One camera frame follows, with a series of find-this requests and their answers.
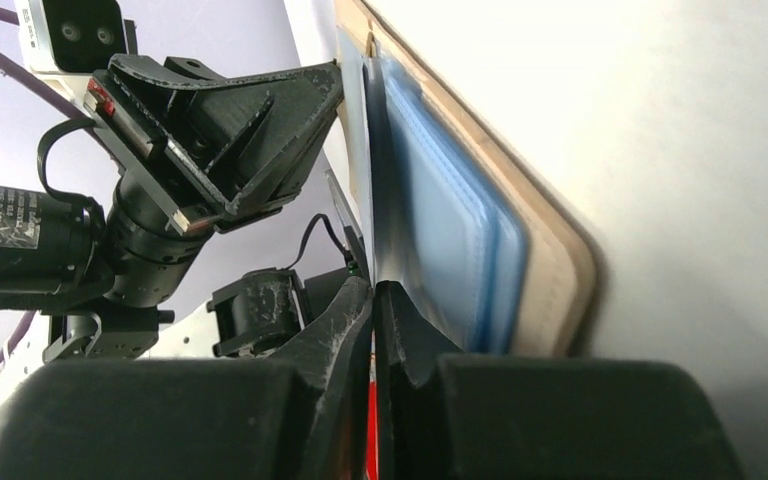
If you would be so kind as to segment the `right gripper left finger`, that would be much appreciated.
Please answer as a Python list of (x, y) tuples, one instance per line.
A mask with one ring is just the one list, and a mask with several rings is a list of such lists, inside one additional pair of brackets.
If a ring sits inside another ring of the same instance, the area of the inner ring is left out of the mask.
[(0, 427), (0, 479), (361, 479), (373, 292), (352, 276), (272, 355), (67, 360)]

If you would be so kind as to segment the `beige leather card holder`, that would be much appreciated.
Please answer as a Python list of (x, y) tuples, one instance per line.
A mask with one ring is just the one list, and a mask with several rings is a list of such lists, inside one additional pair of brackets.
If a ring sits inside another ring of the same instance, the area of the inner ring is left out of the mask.
[(596, 265), (582, 237), (539, 192), (490, 131), (363, 1), (335, 4), (338, 26), (365, 53), (378, 46), (418, 84), (421, 101), (454, 134), (525, 223), (529, 268), (512, 353), (564, 357), (593, 297)]

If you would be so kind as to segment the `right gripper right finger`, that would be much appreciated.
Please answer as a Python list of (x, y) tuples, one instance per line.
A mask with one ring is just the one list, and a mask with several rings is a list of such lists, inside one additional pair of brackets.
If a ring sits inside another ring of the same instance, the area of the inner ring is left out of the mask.
[(741, 479), (697, 382), (649, 361), (462, 351), (405, 289), (375, 289), (383, 479)]

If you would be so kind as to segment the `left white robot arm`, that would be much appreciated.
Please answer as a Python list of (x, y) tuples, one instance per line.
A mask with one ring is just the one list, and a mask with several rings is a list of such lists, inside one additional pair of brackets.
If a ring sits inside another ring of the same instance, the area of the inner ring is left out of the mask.
[(174, 319), (164, 303), (206, 243), (295, 200), (344, 99), (340, 66), (225, 78), (201, 63), (117, 54), (87, 83), (87, 130), (119, 173), (109, 211), (45, 186), (0, 186), (0, 310), (26, 317), (0, 351), (0, 425), (44, 364), (143, 356)]

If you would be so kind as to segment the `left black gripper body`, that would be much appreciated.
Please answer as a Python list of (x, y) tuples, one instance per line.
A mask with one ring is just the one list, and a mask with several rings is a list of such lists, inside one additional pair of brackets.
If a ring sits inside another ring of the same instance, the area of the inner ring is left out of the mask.
[(117, 161), (120, 180), (108, 217), (105, 255), (115, 274), (110, 300), (135, 308), (167, 301), (207, 241), (279, 213), (217, 216), (176, 163), (161, 127), (166, 84), (226, 79), (185, 59), (158, 62), (117, 54), (95, 72), (87, 95), (97, 131)]

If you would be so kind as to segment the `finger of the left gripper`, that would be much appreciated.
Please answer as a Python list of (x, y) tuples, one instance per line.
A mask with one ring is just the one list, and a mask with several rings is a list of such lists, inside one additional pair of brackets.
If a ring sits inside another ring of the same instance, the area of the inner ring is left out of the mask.
[(335, 62), (165, 88), (168, 149), (217, 216), (260, 216), (292, 201), (343, 99)]

